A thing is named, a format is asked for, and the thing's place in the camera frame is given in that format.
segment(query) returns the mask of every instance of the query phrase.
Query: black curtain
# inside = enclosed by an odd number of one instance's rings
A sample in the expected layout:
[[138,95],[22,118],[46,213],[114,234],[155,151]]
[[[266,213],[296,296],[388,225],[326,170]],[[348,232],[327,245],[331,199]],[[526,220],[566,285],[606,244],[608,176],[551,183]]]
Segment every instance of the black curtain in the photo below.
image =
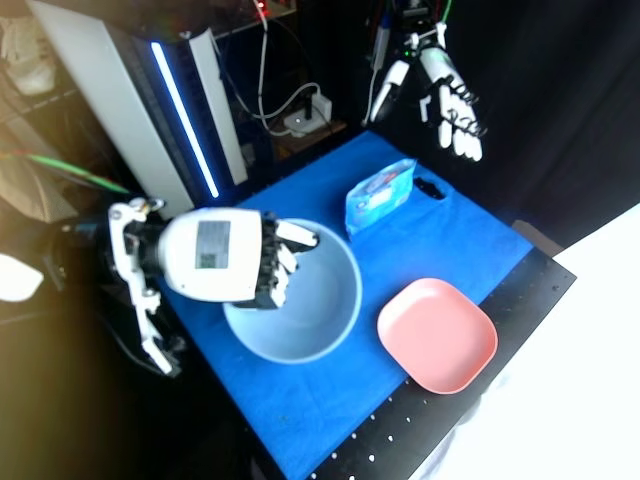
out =
[[[366,19],[378,3],[322,2],[326,22],[315,23],[352,121],[366,106]],[[504,221],[529,221],[563,246],[640,202],[640,2],[455,0],[447,41],[481,97],[484,159],[435,147],[410,102],[415,78],[375,129]]]

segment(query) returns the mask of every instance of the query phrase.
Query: robotic hand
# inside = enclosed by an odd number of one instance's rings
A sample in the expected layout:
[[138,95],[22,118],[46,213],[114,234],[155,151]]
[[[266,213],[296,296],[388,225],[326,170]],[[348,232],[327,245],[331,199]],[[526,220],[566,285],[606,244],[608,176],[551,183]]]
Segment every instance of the robotic hand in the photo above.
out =
[[174,359],[149,318],[160,305],[160,293],[147,287],[145,277],[163,275],[171,289],[195,300],[279,308],[298,266],[294,254],[314,248],[318,236],[238,208],[202,208],[161,228],[148,225],[148,214],[163,205],[141,198],[114,204],[109,231],[116,271],[129,285],[142,348],[171,375]]
[[452,147],[456,155],[479,161],[482,159],[480,137],[484,129],[472,106],[477,98],[469,92],[446,52],[446,28],[444,23],[437,23],[431,31],[408,35],[404,58],[397,60],[387,72],[371,109],[370,120],[380,121],[389,113],[409,69],[417,61],[428,86],[427,95],[419,101],[422,122],[438,128],[440,147]]

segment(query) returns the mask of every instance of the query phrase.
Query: led light strip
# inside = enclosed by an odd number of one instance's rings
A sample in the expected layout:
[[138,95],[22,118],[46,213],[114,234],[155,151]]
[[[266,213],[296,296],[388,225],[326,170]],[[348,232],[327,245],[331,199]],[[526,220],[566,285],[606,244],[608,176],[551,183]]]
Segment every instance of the led light strip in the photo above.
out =
[[167,59],[164,56],[162,47],[158,42],[152,42],[151,50],[153,51],[153,55],[156,58],[158,67],[160,67],[160,73],[162,74],[162,78],[164,78],[164,83],[167,85],[169,95],[171,95],[173,105],[176,107],[178,117],[180,117],[180,122],[182,123],[182,128],[184,128],[184,131],[187,134],[187,138],[189,139],[189,143],[191,144],[193,153],[195,154],[196,160],[198,161],[198,166],[202,171],[202,175],[204,175],[204,180],[207,183],[207,187],[209,187],[209,191],[211,192],[213,198],[218,198],[218,188],[213,181],[213,177],[211,176],[211,172],[209,171],[207,162],[204,159],[204,154],[202,153],[202,149],[200,148],[200,144],[198,143],[196,132],[193,130],[193,126],[191,125],[191,121],[189,120],[187,110],[184,108],[182,98],[180,97],[180,92],[178,92],[178,87],[176,86],[176,82],[173,79],[173,75],[171,74],[171,70],[169,69],[169,64],[167,63]]

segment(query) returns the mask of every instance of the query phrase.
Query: blue bowl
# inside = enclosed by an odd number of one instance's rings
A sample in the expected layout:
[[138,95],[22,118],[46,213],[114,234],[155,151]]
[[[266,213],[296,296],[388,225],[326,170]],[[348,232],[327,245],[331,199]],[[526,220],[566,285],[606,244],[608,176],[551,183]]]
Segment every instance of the blue bowl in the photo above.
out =
[[288,221],[317,232],[320,243],[296,255],[300,268],[290,277],[286,303],[278,310],[230,303],[223,308],[231,330],[253,353],[273,362],[303,363],[347,337],[360,311],[362,279],[351,250],[335,233],[309,220]]

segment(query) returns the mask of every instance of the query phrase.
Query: power strip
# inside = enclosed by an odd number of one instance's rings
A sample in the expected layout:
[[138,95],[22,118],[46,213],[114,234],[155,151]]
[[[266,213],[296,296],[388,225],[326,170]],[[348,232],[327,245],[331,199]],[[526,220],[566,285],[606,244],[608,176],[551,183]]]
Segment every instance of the power strip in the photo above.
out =
[[304,108],[285,117],[284,126],[291,130],[294,137],[304,137],[319,128],[331,123],[331,100],[321,93],[314,93],[311,96],[311,118],[304,115]]

